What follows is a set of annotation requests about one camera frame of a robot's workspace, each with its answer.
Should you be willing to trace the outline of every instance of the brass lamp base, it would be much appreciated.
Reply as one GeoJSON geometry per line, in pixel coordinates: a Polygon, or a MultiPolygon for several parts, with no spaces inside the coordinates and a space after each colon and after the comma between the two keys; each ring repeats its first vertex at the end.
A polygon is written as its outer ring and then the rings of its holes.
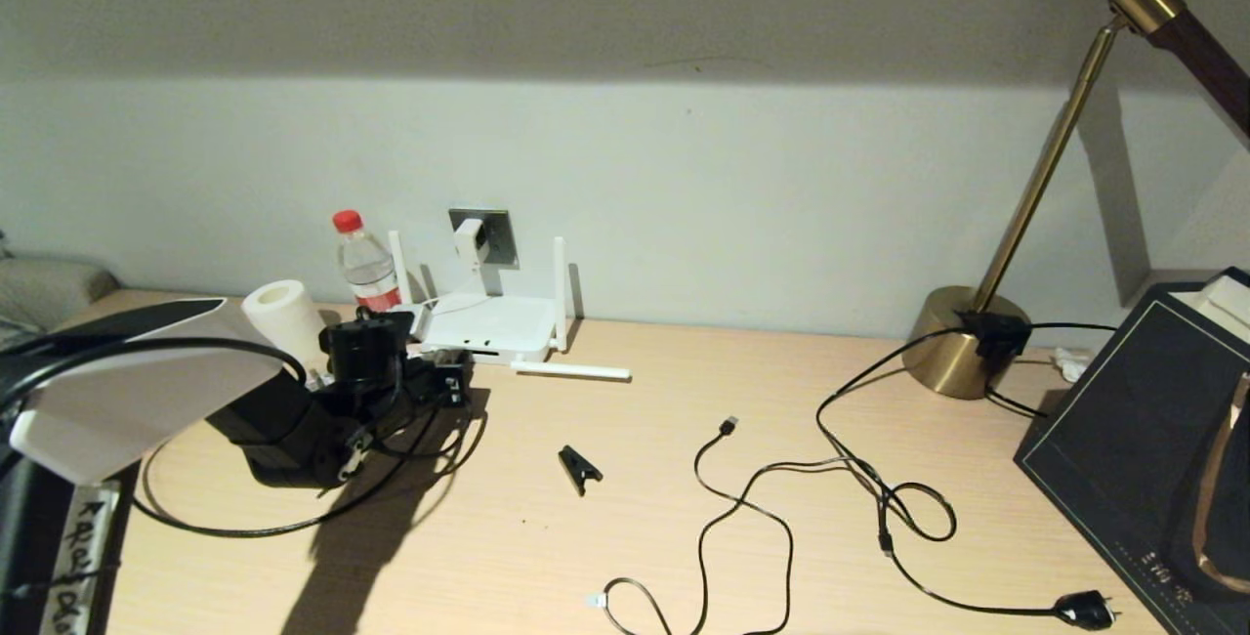
{"type": "MultiPolygon", "coordinates": [[[[929,292],[909,340],[938,332],[939,329],[962,328],[964,322],[958,314],[971,310],[975,292],[968,286],[946,286],[929,292]]],[[[1014,315],[1029,322],[1029,316],[1020,306],[1001,296],[991,298],[985,311],[1014,315]]],[[[972,334],[951,332],[911,346],[902,354],[902,365],[916,381],[944,396],[984,399],[986,382],[998,385],[1014,358],[1006,355],[985,359],[976,354],[976,346],[978,340],[972,334]]]]}

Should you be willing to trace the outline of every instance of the desk lamp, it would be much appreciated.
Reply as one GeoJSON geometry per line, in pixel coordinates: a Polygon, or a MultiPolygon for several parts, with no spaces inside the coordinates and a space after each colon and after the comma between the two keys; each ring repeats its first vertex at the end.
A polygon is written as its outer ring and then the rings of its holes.
{"type": "Polygon", "coordinates": [[[1024,239],[1050,176],[1068,145],[1072,128],[1080,119],[1090,89],[1098,80],[1112,42],[1121,29],[1149,40],[1152,46],[1174,52],[1185,69],[1196,78],[1215,102],[1228,112],[1241,132],[1250,136],[1250,79],[1219,41],[1211,38],[1201,21],[1185,6],[1185,0],[1110,0],[1111,21],[1098,30],[1085,61],[1076,75],[1071,96],[1055,124],[1042,150],[1041,159],[1016,206],[1015,215],[980,286],[946,286],[929,292],[911,340],[941,329],[971,329],[932,338],[911,346],[902,362],[916,381],[939,394],[955,399],[981,399],[986,386],[994,385],[1006,372],[1018,350],[1010,345],[986,342],[996,324],[1008,320],[1028,326],[1029,318],[1018,305],[995,295],[1024,239]]]}

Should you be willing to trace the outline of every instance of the black clip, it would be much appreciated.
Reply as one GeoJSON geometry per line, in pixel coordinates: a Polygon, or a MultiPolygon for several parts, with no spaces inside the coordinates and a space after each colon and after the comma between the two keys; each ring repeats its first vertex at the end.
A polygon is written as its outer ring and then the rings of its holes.
{"type": "Polygon", "coordinates": [[[578,450],[565,445],[560,450],[560,462],[564,465],[564,470],[569,472],[569,479],[572,480],[572,485],[578,488],[578,495],[586,495],[586,479],[594,479],[595,481],[602,481],[602,471],[595,469],[592,462],[586,461],[586,458],[578,454],[578,450]]]}

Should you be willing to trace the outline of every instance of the wall outlet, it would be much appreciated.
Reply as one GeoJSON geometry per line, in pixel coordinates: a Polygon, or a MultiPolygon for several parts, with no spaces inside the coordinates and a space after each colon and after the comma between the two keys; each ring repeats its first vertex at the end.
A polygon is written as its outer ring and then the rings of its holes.
{"type": "Polygon", "coordinates": [[[512,239],[512,220],[508,216],[506,209],[451,208],[448,215],[451,216],[451,231],[469,218],[480,218],[482,238],[490,244],[490,252],[482,264],[519,265],[516,240],[512,239]]]}

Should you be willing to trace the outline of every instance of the gold lamp stem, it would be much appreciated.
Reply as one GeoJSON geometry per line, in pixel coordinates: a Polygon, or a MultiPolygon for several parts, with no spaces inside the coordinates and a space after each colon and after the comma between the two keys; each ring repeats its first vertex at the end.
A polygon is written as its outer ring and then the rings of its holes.
{"type": "MultiPolygon", "coordinates": [[[[1020,310],[1020,306],[1004,296],[995,295],[995,292],[999,284],[1002,282],[1002,275],[1006,274],[1016,248],[1020,246],[1020,239],[1024,239],[1024,231],[1028,229],[1029,221],[1032,220],[1032,212],[1041,202],[1041,195],[1045,194],[1059,158],[1064,154],[1064,146],[1068,145],[1069,136],[1072,136],[1072,129],[1076,128],[1076,120],[1080,119],[1081,109],[1090,95],[1090,88],[1094,88],[1108,52],[1111,51],[1115,35],[1125,26],[1128,26],[1128,20],[1116,15],[1110,24],[1099,29],[1099,34],[1094,38],[1094,44],[1090,45],[1090,51],[1085,55],[1085,64],[1081,65],[1080,74],[1078,74],[1072,86],[1072,95],[1068,98],[1068,105],[1064,105],[1062,114],[1050,131],[1050,138],[1041,151],[1041,159],[1032,171],[1028,189],[1016,206],[1011,224],[1002,235],[999,249],[994,254],[994,261],[990,262],[990,269],[985,271],[981,285],[976,291],[968,286],[946,286],[929,292],[929,298],[925,298],[925,305],[920,309],[915,328],[911,328],[911,340],[932,332],[950,331],[950,329],[965,329],[965,315],[969,311],[1008,315],[1008,318],[1029,322],[1029,316],[1020,310]]],[[[916,381],[924,382],[925,386],[944,396],[984,399],[986,389],[996,385],[1011,365],[1012,354],[1001,351],[1001,354],[982,355],[979,346],[980,340],[974,332],[942,334],[904,351],[902,364],[916,381]]]]}
{"type": "Polygon", "coordinates": [[[1064,105],[1062,115],[1060,115],[1059,122],[1055,124],[1054,131],[1050,132],[1050,140],[1046,141],[1045,149],[1041,151],[1041,159],[1032,171],[1024,195],[1020,198],[1015,215],[1011,216],[1011,224],[1004,231],[999,249],[994,252],[994,260],[990,261],[990,266],[985,271],[985,278],[981,279],[981,285],[978,286],[972,296],[972,311],[985,311],[990,306],[990,301],[994,300],[994,294],[998,291],[999,284],[1002,282],[1008,265],[1011,264],[1011,258],[1015,256],[1016,249],[1020,246],[1020,239],[1024,239],[1024,231],[1028,229],[1029,221],[1032,220],[1032,212],[1038,211],[1041,195],[1045,194],[1046,185],[1050,184],[1050,176],[1054,175],[1059,159],[1064,155],[1069,136],[1072,136],[1076,120],[1080,119],[1081,110],[1085,110],[1085,100],[1089,98],[1095,80],[1098,80],[1099,71],[1102,70],[1102,64],[1106,62],[1106,56],[1111,52],[1115,35],[1126,25],[1128,21],[1125,21],[1124,16],[1116,15],[1110,24],[1099,29],[1096,38],[1094,38],[1094,44],[1090,44],[1090,51],[1085,55],[1085,64],[1081,64],[1080,74],[1076,75],[1072,95],[1068,98],[1068,105],[1064,105]]]}

